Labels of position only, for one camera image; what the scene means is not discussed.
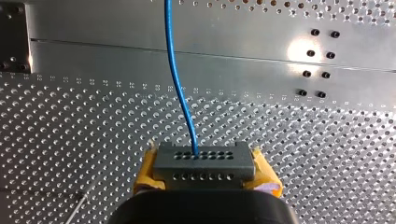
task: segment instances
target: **blue wire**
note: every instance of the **blue wire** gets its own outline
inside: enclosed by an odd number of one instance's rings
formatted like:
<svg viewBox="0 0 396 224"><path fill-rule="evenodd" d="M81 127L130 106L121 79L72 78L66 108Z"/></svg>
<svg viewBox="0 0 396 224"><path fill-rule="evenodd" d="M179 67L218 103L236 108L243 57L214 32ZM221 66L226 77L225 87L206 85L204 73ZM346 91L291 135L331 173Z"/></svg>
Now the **blue wire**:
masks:
<svg viewBox="0 0 396 224"><path fill-rule="evenodd" d="M172 0L165 0L165 32L166 32L166 47L168 49L168 60L169 66L171 67L172 78L174 80L175 89L177 92L178 100L180 101L181 109L183 110L184 118L187 122L187 127L189 127L192 153L198 155L198 141L195 134L194 124L192 122L189 107L184 98L183 90L180 86L180 81L178 79L177 64L175 58L175 49L173 43L173 27L172 27Z"/></svg>

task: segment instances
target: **metal plate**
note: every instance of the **metal plate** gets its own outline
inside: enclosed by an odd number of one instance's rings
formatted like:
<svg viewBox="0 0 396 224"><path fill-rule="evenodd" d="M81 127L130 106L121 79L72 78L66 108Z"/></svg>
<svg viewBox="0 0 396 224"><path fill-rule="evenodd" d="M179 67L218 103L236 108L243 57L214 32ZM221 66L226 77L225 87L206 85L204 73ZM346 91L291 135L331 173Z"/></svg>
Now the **metal plate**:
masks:
<svg viewBox="0 0 396 224"><path fill-rule="evenodd" d="M396 69L393 1L173 2L177 51ZM163 1L37 1L29 12L35 39L165 49ZM319 36L310 34L314 28ZM337 39L330 37L334 30ZM306 55L310 49L315 57Z"/></svg>
<svg viewBox="0 0 396 224"><path fill-rule="evenodd" d="M0 71L30 73L25 5L0 2L0 27Z"/></svg>
<svg viewBox="0 0 396 224"><path fill-rule="evenodd" d="M260 146L303 223L394 223L394 3L182 2L177 59L200 144ZM106 223L132 196L150 138L190 140L162 51L163 2L30 4L29 35L45 39L31 43L36 74L0 77L2 222L62 223L99 176L74 221ZM376 22L354 22L360 13ZM311 60L305 46L336 58Z"/></svg>

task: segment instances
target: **metal bracket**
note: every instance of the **metal bracket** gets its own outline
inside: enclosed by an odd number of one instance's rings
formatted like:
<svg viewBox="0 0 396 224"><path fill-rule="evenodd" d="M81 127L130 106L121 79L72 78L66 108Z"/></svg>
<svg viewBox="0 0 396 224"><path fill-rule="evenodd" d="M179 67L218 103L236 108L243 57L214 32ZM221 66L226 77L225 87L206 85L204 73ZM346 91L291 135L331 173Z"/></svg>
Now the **metal bracket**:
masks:
<svg viewBox="0 0 396 224"><path fill-rule="evenodd" d="M0 72L31 73L24 3L0 2Z"/></svg>

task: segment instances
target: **screw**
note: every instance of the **screw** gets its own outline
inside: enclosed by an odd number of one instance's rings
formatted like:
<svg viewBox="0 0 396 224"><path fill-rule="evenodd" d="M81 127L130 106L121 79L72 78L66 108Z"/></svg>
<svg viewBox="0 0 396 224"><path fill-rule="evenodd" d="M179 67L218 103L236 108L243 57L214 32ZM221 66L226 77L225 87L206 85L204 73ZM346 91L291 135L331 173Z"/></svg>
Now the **screw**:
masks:
<svg viewBox="0 0 396 224"><path fill-rule="evenodd" d="M9 64L8 63L0 63L0 69L8 69Z"/></svg>
<svg viewBox="0 0 396 224"><path fill-rule="evenodd" d="M330 73L324 72L324 73L322 73L322 77L329 78L330 77Z"/></svg>
<svg viewBox="0 0 396 224"><path fill-rule="evenodd" d="M338 37L340 37L340 32L338 32L338 31L333 31L333 32L330 34L330 36L331 36L332 38L338 38Z"/></svg>
<svg viewBox="0 0 396 224"><path fill-rule="evenodd" d="M306 96L307 92L305 90L299 90L297 92L297 94L301 95L301 96Z"/></svg>
<svg viewBox="0 0 396 224"><path fill-rule="evenodd" d="M315 52L311 49L311 50L306 52L306 55L308 55L309 57L314 57L315 56Z"/></svg>
<svg viewBox="0 0 396 224"><path fill-rule="evenodd" d="M23 13L23 8L22 7L14 7L14 12L16 14L22 14Z"/></svg>
<svg viewBox="0 0 396 224"><path fill-rule="evenodd" d="M303 71L303 77L311 77L311 72L310 71Z"/></svg>
<svg viewBox="0 0 396 224"><path fill-rule="evenodd" d="M319 91L319 92L317 93L317 96L318 96L319 98L325 98L325 97L326 97L326 92L324 92L324 91Z"/></svg>
<svg viewBox="0 0 396 224"><path fill-rule="evenodd" d="M18 68L20 70L27 70L29 68L29 65L21 63L20 65L18 65Z"/></svg>
<svg viewBox="0 0 396 224"><path fill-rule="evenodd" d="M333 52L328 52L328 53L326 54L326 57L327 57L328 59L333 59L333 58L335 58L335 54L334 54Z"/></svg>
<svg viewBox="0 0 396 224"><path fill-rule="evenodd" d="M318 30L318 29L313 29L313 30L311 31L311 35L317 36L317 35L319 35L319 34L320 34L320 30Z"/></svg>

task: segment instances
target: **black object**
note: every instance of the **black object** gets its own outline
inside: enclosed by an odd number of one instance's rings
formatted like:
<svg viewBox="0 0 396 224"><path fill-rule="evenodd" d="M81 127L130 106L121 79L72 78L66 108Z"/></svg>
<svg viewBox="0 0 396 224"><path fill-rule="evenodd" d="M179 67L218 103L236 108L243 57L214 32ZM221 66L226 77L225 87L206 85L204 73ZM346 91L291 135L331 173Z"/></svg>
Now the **black object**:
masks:
<svg viewBox="0 0 396 224"><path fill-rule="evenodd" d="M194 156L191 147L161 143L153 165L153 177L166 189L241 189L254 178L254 163L248 143L234 147L200 147Z"/></svg>
<svg viewBox="0 0 396 224"><path fill-rule="evenodd" d="M326 92L318 91L317 96L320 97L320 98L325 98L326 97Z"/></svg>
<svg viewBox="0 0 396 224"><path fill-rule="evenodd" d="M318 29L312 29L311 35L318 36L319 34L320 34L320 30L318 30Z"/></svg>
<svg viewBox="0 0 396 224"><path fill-rule="evenodd" d="M151 190L122 204L107 224L297 224L289 207L255 190Z"/></svg>
<svg viewBox="0 0 396 224"><path fill-rule="evenodd" d="M303 71L303 77L311 77L311 72L310 71Z"/></svg>
<svg viewBox="0 0 396 224"><path fill-rule="evenodd" d="M326 57L327 57L328 59L333 59L333 58L335 58L335 54L334 54L333 52L328 52L328 53L326 54Z"/></svg>
<svg viewBox="0 0 396 224"><path fill-rule="evenodd" d="M328 72L323 72L322 73L322 77L324 77L324 78L330 78L330 73L328 73Z"/></svg>
<svg viewBox="0 0 396 224"><path fill-rule="evenodd" d="M301 96L306 96L307 95L307 92L305 90L299 90L297 93L299 95L301 95Z"/></svg>
<svg viewBox="0 0 396 224"><path fill-rule="evenodd" d="M306 55L308 55L309 57L314 57L315 56L315 52L311 49L311 50L306 52Z"/></svg>
<svg viewBox="0 0 396 224"><path fill-rule="evenodd" d="M340 32L338 32L338 31L333 31L333 32L330 34L330 36L331 36L332 38L338 38L338 37L340 37Z"/></svg>
<svg viewBox="0 0 396 224"><path fill-rule="evenodd" d="M0 3L0 72L31 73L24 3Z"/></svg>

